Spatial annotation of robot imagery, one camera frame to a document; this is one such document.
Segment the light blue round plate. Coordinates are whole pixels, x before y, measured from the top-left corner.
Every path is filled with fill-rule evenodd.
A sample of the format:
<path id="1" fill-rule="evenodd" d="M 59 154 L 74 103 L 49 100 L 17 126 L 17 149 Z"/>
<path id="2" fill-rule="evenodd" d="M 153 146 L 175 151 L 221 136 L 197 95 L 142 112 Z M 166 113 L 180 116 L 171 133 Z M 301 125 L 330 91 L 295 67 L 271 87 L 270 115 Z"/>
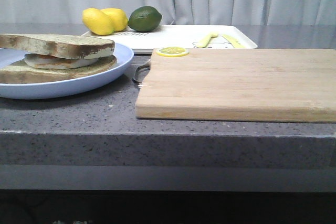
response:
<path id="1" fill-rule="evenodd" d="M 99 88 L 116 80 L 125 73 L 133 59 L 134 52 L 131 48 L 117 43 L 114 56 L 117 59 L 117 63 L 110 69 L 87 77 L 32 84 L 2 83 L 1 97 L 24 100 L 49 99 L 66 97 Z"/>

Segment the bread slice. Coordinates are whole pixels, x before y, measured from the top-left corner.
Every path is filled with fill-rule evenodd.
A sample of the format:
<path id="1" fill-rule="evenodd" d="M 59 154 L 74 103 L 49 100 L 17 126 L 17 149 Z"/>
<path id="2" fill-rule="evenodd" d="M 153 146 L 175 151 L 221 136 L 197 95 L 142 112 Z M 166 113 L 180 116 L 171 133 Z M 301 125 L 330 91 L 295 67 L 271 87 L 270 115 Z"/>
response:
<path id="1" fill-rule="evenodd" d="M 20 60 L 1 68 L 1 83 L 30 84 L 70 80 L 107 71 L 116 63 L 117 58 L 112 55 L 100 58 L 97 62 L 85 67 L 37 69 L 27 65 L 24 60 Z"/>
<path id="2" fill-rule="evenodd" d="M 113 54 L 115 42 L 90 36 L 1 34 L 1 47 L 65 59 L 96 59 Z"/>

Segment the toy fried egg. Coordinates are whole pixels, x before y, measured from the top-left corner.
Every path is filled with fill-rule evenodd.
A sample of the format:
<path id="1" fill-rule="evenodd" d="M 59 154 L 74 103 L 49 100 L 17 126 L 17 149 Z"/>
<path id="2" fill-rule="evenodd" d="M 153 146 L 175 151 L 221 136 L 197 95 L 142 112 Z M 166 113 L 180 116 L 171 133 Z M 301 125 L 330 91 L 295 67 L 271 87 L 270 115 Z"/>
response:
<path id="1" fill-rule="evenodd" d="M 24 61 L 36 69 L 73 69 L 89 66 L 98 59 L 66 59 L 48 55 L 26 54 Z"/>

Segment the white rectangular tray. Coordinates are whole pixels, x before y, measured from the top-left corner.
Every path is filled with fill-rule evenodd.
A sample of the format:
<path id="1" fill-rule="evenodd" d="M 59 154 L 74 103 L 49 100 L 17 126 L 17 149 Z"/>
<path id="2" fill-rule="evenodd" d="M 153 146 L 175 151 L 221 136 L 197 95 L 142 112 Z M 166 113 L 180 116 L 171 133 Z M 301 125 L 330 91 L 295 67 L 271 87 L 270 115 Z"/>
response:
<path id="1" fill-rule="evenodd" d="M 210 32 L 218 32 L 205 50 L 220 49 L 256 49 L 258 46 L 243 32 L 228 25 L 161 25 L 156 30 L 141 33 L 131 28 L 112 35 L 102 36 L 133 50 L 136 55 L 150 55 L 155 48 L 178 46 L 187 49 L 196 48 L 196 43 Z M 239 40 L 245 48 L 234 48 L 222 35 L 229 35 Z"/>

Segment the yellow lemon slice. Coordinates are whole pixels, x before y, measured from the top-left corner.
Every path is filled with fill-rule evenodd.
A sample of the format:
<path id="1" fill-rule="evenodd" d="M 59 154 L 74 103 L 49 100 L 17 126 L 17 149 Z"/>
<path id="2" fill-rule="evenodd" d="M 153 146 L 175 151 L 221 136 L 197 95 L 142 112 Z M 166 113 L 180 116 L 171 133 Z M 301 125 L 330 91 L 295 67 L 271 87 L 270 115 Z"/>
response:
<path id="1" fill-rule="evenodd" d="M 182 57 L 189 53 L 186 48 L 177 46 L 158 48 L 155 52 L 163 57 Z"/>

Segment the yellow plastic fork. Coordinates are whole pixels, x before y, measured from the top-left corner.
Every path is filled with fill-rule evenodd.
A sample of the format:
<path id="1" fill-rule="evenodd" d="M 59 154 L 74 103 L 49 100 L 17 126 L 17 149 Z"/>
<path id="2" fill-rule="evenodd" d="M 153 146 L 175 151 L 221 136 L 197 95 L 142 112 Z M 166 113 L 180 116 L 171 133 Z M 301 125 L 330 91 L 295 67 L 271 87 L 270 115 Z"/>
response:
<path id="1" fill-rule="evenodd" d="M 196 43 L 196 48 L 206 48 L 212 38 L 216 38 L 218 32 L 210 32 Z"/>

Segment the green lime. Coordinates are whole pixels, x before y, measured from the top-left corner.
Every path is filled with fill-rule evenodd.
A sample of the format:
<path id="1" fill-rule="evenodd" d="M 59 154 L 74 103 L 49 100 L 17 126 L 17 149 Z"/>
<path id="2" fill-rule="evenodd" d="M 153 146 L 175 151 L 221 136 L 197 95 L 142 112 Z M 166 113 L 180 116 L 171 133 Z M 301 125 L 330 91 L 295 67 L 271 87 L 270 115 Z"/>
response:
<path id="1" fill-rule="evenodd" d="M 162 19 L 162 14 L 152 6 L 142 6 L 133 11 L 129 17 L 128 25 L 138 32 L 155 30 Z"/>

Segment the yellow plastic knife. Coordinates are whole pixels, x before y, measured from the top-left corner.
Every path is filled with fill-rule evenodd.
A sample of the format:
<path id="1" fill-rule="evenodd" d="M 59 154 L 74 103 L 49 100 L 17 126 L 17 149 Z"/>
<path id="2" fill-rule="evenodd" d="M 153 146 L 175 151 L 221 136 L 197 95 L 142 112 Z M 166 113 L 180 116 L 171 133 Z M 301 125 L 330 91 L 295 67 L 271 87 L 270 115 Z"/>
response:
<path id="1" fill-rule="evenodd" d="M 245 48 L 245 46 L 241 44 L 238 39 L 232 36 L 222 35 L 222 37 L 225 38 L 234 48 Z"/>

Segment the rear yellow lemon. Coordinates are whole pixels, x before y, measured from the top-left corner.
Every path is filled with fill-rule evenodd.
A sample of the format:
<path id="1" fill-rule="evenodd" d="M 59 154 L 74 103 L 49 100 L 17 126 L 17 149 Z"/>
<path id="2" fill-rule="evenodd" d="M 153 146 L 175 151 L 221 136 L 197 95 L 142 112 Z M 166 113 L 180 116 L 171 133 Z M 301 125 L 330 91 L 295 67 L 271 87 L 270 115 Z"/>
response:
<path id="1" fill-rule="evenodd" d="M 108 15 L 113 22 L 115 32 L 124 31 L 128 25 L 128 18 L 124 10 L 119 8 L 104 8 L 103 13 Z"/>

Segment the front yellow lemon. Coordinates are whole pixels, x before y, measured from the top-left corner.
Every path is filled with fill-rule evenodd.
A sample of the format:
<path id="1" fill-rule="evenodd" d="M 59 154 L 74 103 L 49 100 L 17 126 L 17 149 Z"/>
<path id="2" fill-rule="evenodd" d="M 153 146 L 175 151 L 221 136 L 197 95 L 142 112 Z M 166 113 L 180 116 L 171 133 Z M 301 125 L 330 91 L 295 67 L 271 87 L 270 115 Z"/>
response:
<path id="1" fill-rule="evenodd" d="M 87 8 L 82 11 L 83 24 L 94 34 L 105 36 L 114 33 L 112 19 L 103 11 L 96 8 Z"/>

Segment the wooden cutting board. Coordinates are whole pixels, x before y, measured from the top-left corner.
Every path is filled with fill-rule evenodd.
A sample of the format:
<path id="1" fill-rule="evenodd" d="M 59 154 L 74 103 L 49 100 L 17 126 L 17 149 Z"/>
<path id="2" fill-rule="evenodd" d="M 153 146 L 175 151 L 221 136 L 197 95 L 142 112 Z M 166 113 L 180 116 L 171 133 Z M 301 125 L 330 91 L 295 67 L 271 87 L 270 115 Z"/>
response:
<path id="1" fill-rule="evenodd" d="M 139 118 L 335 121 L 334 49 L 191 49 L 153 54 Z"/>

